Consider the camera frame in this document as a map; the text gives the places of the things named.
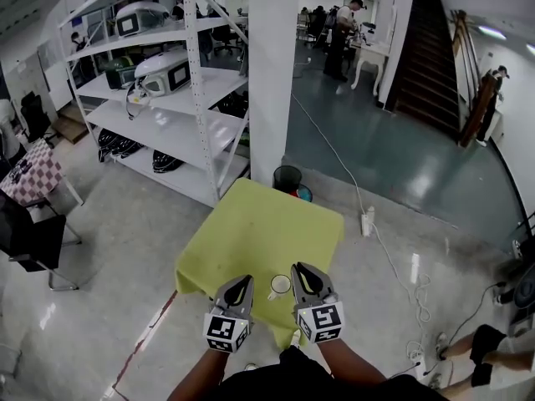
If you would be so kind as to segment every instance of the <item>white shelving unit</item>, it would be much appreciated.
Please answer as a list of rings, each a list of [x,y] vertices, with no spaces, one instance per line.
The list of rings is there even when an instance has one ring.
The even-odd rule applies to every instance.
[[[124,0],[87,0],[59,24],[58,36],[61,38],[60,29],[73,18],[102,11],[122,1]],[[129,111],[136,114],[133,120],[129,119],[125,108],[126,91],[110,89],[105,74],[101,74],[79,89],[74,89],[74,95],[97,147],[98,141],[92,129],[93,125],[123,135],[145,146],[125,159],[116,158],[116,162],[196,201],[215,206],[249,165],[247,159],[235,154],[237,143],[248,123],[248,112],[244,119],[239,119],[210,108],[246,84],[247,78],[233,70],[201,67],[197,33],[228,23],[235,30],[239,28],[213,0],[208,2],[222,15],[222,18],[196,19],[195,1],[184,0],[185,19],[182,22],[168,20],[163,27],[126,38],[118,36],[109,38],[105,32],[104,40],[97,43],[91,43],[89,40],[86,48],[70,56],[65,54],[61,39],[59,42],[62,44],[65,68],[73,87],[74,80],[69,67],[71,61],[96,53],[108,52],[110,55],[111,50],[131,46],[179,40],[187,42],[191,86],[187,85],[173,94],[154,98],[146,106],[128,103]],[[87,114],[80,96],[106,99],[106,101]],[[230,145],[232,145],[230,153],[224,151]],[[156,174],[152,170],[154,150],[159,150],[184,163],[171,172]]]

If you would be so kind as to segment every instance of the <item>white mug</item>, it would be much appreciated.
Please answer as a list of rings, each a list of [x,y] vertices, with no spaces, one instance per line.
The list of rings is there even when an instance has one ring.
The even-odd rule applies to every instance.
[[[277,297],[281,297],[290,291],[292,282],[286,275],[276,275],[271,280],[271,293],[267,296],[268,300],[275,300]]]

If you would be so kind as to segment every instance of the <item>red line on floor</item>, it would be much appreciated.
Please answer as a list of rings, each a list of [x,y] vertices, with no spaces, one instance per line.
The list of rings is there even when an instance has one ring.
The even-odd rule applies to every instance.
[[[154,322],[153,325],[150,326],[150,331],[152,331],[152,329],[155,327],[155,325],[161,320],[161,317],[164,315],[164,313],[166,313],[167,309],[169,309],[169,306],[175,301],[175,298],[176,298],[176,295],[178,294],[178,292],[175,290],[173,292],[173,294],[171,295],[171,297],[169,297],[169,300],[167,300],[166,304],[164,305],[164,307],[161,309],[160,311],[160,316],[158,317],[158,319],[156,319],[156,321]],[[143,346],[143,343],[145,342],[145,340],[147,339],[147,337],[149,336],[150,334],[150,331],[145,335],[145,338],[143,338],[142,340],[140,340],[136,345],[135,345],[135,349],[134,349],[134,352],[132,352],[128,358],[126,359],[126,362],[125,362],[125,365],[123,366],[123,368],[120,370],[120,373],[119,375],[117,376],[117,379],[115,380],[115,383],[113,385],[111,385],[111,387],[113,388],[113,390],[118,393],[125,401],[129,401],[121,392],[119,392],[117,390],[117,385],[119,384],[120,380],[125,376],[125,373],[126,373],[126,370],[128,369],[128,366],[130,365],[130,361],[132,361],[132,358],[140,351],[141,349],[141,346]]]

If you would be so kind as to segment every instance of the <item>pink checkered tablecloth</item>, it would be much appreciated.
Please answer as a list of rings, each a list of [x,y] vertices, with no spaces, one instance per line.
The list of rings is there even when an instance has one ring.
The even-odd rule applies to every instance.
[[[45,197],[62,180],[61,166],[53,158],[52,150],[44,140],[38,140],[23,157],[32,167],[22,174],[18,183],[10,175],[0,183],[0,189],[21,205]]]

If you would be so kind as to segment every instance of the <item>table leg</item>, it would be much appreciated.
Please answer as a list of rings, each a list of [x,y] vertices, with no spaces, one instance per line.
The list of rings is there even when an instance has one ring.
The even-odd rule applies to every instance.
[[[383,63],[380,63],[377,68],[378,68],[378,71],[377,71],[377,79],[375,79],[375,84],[374,84],[374,96],[376,97],[379,93],[379,82],[381,81],[381,79],[383,78]]]
[[[80,195],[78,194],[78,192],[74,189],[73,185],[70,184],[70,181],[69,179],[63,175],[63,179],[64,179],[64,183],[65,185],[67,186],[67,188],[69,189],[70,191],[70,194],[73,196],[73,198],[75,198],[75,200],[78,202],[78,205],[83,205],[84,204],[84,201],[82,200],[82,198],[80,197]]]
[[[364,63],[364,60],[360,58],[359,63],[357,63],[357,70],[355,72],[354,82],[351,85],[351,89],[355,89],[357,87],[357,83],[359,82],[359,77],[360,77],[360,69],[362,68],[363,63]]]

